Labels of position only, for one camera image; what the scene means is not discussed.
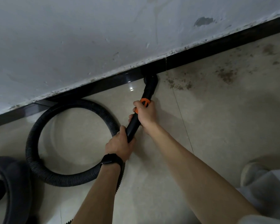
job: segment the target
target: white wall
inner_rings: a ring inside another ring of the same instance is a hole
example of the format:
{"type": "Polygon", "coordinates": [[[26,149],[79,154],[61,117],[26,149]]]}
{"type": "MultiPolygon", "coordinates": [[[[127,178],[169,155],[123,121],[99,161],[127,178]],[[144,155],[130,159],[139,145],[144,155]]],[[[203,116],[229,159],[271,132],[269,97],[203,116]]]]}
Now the white wall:
{"type": "Polygon", "coordinates": [[[0,114],[280,16],[280,0],[0,0],[0,114]]]}

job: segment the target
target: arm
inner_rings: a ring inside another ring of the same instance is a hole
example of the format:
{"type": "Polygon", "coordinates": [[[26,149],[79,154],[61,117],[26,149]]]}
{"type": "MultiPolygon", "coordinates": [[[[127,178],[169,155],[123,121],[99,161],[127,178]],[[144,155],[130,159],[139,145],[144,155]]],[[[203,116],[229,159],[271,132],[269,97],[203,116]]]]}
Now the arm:
{"type": "Polygon", "coordinates": [[[147,108],[139,101],[134,105],[144,131],[159,147],[172,176],[202,224],[237,223],[243,216],[259,214],[223,177],[157,124],[153,102],[147,108]]]}
{"type": "MultiPolygon", "coordinates": [[[[114,136],[105,147],[106,154],[117,154],[123,162],[130,157],[136,140],[128,144],[125,127],[120,127],[120,133],[114,136]]],[[[96,181],[75,215],[72,224],[109,224],[112,223],[116,185],[120,174],[117,163],[104,164],[96,181]]]]}

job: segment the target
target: smartwatch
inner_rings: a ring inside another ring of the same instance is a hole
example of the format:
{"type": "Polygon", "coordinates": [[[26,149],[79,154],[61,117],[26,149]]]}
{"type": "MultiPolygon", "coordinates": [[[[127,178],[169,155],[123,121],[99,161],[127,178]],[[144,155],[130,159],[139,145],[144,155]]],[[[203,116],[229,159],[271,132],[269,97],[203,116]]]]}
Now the smartwatch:
{"type": "Polygon", "coordinates": [[[100,162],[101,166],[103,164],[110,164],[110,163],[118,163],[120,165],[120,170],[122,171],[123,160],[115,153],[104,155],[102,161],[100,162]]]}

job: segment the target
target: shoe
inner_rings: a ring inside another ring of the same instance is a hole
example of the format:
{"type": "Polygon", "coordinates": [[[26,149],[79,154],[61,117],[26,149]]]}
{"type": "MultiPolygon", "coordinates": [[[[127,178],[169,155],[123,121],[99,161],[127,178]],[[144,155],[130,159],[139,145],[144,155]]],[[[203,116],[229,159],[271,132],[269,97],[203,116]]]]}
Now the shoe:
{"type": "Polygon", "coordinates": [[[265,173],[269,172],[269,168],[259,164],[258,162],[249,162],[247,163],[241,173],[241,182],[240,186],[244,187],[258,178],[260,178],[265,173]]]}

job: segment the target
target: black baseboard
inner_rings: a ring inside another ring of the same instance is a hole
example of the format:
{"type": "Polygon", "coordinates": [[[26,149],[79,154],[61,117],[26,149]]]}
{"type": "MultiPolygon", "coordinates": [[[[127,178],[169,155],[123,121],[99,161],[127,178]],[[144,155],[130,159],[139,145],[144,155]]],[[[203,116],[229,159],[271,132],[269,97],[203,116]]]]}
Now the black baseboard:
{"type": "Polygon", "coordinates": [[[54,95],[0,115],[0,125],[33,115],[58,102],[79,99],[104,90],[108,90],[138,79],[148,74],[157,74],[184,64],[200,60],[217,53],[280,33],[280,17],[269,22],[239,31],[217,40],[173,54],[166,58],[136,67],[108,78],[89,83],[78,88],[54,95]]]}

